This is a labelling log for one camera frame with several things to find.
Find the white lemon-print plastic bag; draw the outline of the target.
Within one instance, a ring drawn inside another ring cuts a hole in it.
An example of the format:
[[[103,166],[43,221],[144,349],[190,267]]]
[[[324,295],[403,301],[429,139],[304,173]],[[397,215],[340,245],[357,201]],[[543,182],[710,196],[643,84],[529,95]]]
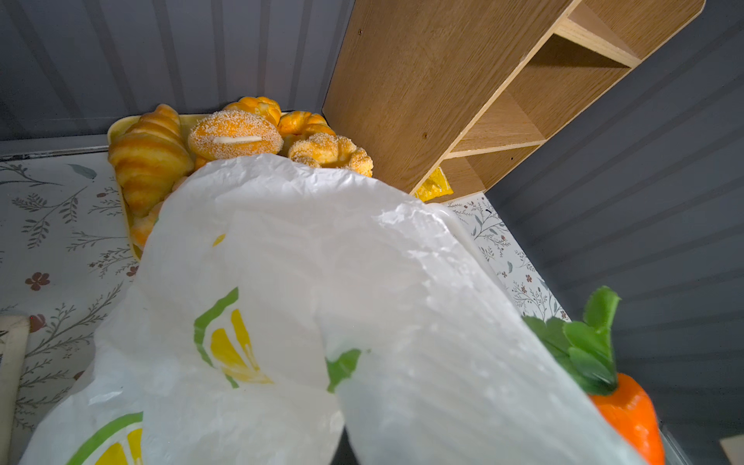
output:
[[[637,464],[458,220],[275,155],[168,199],[25,464]]]

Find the orange carrot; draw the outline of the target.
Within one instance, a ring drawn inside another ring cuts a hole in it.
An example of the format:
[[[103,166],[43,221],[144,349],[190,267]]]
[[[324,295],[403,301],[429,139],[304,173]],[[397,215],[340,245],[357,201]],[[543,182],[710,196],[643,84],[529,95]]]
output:
[[[664,464],[666,454],[653,402],[634,378],[617,369],[611,330],[620,301],[614,290],[602,286],[589,296],[580,321],[522,319],[646,463]]]

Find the cream canvas tote bag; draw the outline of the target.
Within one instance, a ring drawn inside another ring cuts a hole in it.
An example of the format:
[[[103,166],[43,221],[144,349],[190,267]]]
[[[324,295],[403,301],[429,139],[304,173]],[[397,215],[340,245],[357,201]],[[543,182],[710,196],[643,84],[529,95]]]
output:
[[[8,464],[12,443],[17,390],[21,382],[29,318],[1,317],[1,463]]]

